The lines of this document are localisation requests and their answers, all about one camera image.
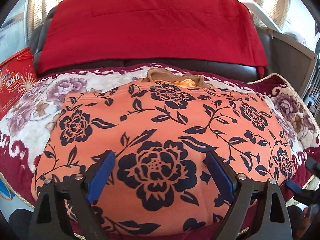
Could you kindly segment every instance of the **orange garment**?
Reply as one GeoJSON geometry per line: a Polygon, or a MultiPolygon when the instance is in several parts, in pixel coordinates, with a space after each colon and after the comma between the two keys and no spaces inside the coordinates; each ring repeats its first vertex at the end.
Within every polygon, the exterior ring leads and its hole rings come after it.
{"type": "Polygon", "coordinates": [[[45,178],[84,173],[106,150],[116,164],[93,209],[106,231],[121,234],[172,235],[220,221],[229,203],[203,162],[209,150],[254,180],[281,184],[294,173],[287,138],[259,94],[140,79],[66,96],[34,198],[45,178]]]}

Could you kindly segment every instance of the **red gift box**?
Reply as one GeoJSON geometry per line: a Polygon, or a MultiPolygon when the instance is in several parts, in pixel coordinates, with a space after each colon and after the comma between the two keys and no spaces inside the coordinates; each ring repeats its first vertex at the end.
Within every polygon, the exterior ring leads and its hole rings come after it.
{"type": "Polygon", "coordinates": [[[36,83],[30,47],[20,50],[0,64],[0,120],[36,83]]]}

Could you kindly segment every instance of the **blue object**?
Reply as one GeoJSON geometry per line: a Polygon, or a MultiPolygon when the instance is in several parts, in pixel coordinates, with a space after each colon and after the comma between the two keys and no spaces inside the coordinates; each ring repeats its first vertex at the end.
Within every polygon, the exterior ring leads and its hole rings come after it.
{"type": "Polygon", "coordinates": [[[231,180],[221,168],[218,161],[212,156],[212,154],[207,153],[205,156],[205,163],[207,168],[213,178],[220,194],[223,196],[225,200],[228,200],[229,203],[233,203],[235,200],[235,196],[233,194],[234,188],[231,180]]]}
{"type": "Polygon", "coordinates": [[[115,166],[115,162],[115,153],[110,151],[89,184],[87,195],[87,201],[89,204],[92,204],[93,201],[99,199],[102,190],[109,179],[112,169],[115,166]]]}
{"type": "Polygon", "coordinates": [[[0,180],[0,191],[8,198],[13,198],[14,194],[11,190],[7,189],[5,184],[0,180]]]}
{"type": "Polygon", "coordinates": [[[289,180],[286,184],[285,184],[290,190],[292,190],[295,194],[300,194],[301,193],[301,187],[295,183],[293,180],[289,180]]]}

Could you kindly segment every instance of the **red cloth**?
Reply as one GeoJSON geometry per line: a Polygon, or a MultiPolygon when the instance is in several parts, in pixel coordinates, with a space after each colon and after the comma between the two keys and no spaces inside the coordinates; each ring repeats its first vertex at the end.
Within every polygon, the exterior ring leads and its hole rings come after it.
{"type": "Polygon", "coordinates": [[[64,0],[39,73],[105,59],[190,58],[267,65],[248,9],[237,0],[64,0]]]}

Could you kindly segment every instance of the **silver bolt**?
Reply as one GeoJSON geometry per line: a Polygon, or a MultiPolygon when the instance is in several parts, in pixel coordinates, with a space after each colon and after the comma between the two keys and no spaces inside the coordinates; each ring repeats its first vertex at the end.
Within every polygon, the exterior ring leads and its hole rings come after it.
{"type": "Polygon", "coordinates": [[[277,183],[277,181],[276,181],[275,179],[273,179],[273,178],[269,179],[269,182],[270,182],[271,184],[273,184],[273,185],[277,183]]]}
{"type": "Polygon", "coordinates": [[[51,178],[46,178],[46,179],[44,180],[44,183],[48,185],[48,184],[51,183],[51,181],[52,181],[51,178]]]}
{"type": "Polygon", "coordinates": [[[76,175],[76,180],[81,180],[81,179],[83,179],[83,174],[78,173],[78,174],[76,175]]]}
{"type": "Polygon", "coordinates": [[[238,178],[241,179],[241,180],[245,180],[247,178],[247,176],[243,173],[239,173],[238,174],[238,178]]]}

